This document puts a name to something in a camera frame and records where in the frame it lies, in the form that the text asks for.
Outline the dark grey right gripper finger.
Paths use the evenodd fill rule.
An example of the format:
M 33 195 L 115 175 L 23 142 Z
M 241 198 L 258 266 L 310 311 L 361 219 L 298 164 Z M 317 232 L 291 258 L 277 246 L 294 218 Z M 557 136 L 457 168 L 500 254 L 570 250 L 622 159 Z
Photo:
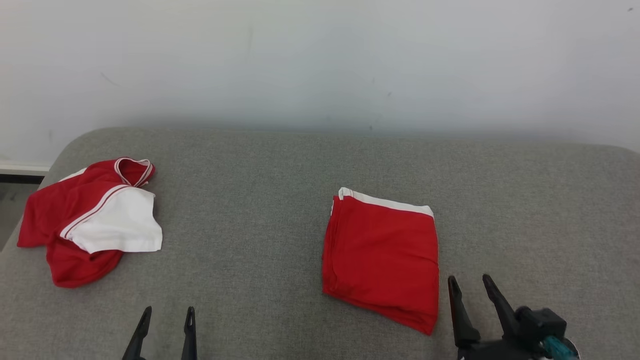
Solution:
M 462 291 L 455 276 L 448 277 L 447 286 L 455 346 L 473 347 L 480 342 L 482 337 L 479 331 L 473 327 L 467 314 Z
M 500 325 L 502 326 L 502 338 L 510 340 L 515 339 L 519 330 L 519 322 L 516 319 L 514 309 L 510 305 L 509 301 L 506 300 L 506 297 L 503 296 L 502 292 L 498 289 L 498 286 L 489 274 L 482 275 L 482 282 L 489 300 L 494 305 Z

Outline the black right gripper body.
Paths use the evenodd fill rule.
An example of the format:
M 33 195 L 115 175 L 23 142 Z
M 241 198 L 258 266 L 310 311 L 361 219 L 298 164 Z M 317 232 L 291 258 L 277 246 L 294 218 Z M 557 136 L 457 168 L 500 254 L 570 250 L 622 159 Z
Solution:
M 567 323 L 550 309 L 515 312 L 519 329 L 514 339 L 480 341 L 457 347 L 458 360 L 580 360 L 577 347 L 563 335 Z

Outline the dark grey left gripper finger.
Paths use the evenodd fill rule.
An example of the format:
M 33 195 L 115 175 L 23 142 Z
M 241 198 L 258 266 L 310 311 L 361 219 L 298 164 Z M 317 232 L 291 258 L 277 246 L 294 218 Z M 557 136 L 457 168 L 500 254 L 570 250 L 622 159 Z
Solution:
M 195 308 L 189 306 L 183 325 L 183 347 L 181 360 L 198 360 L 197 333 L 195 323 Z
M 134 333 L 126 347 L 122 360 L 144 360 L 141 356 L 144 339 L 148 335 L 153 308 L 147 306 L 135 327 Z

